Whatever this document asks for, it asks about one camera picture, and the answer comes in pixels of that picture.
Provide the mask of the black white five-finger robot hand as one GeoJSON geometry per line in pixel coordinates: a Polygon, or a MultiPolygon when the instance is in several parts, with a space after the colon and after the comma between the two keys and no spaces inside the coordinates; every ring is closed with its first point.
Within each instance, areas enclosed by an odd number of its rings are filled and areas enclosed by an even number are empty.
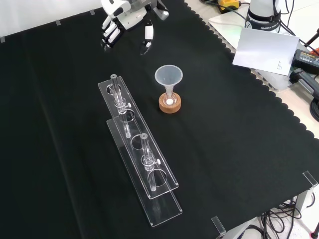
{"type": "Polygon", "coordinates": [[[101,46],[105,51],[114,47],[124,32],[132,30],[138,24],[145,25],[145,39],[140,54],[148,52],[154,37],[154,28],[148,13],[157,6],[156,0],[103,0],[102,8],[107,14],[103,22],[101,46]]]}

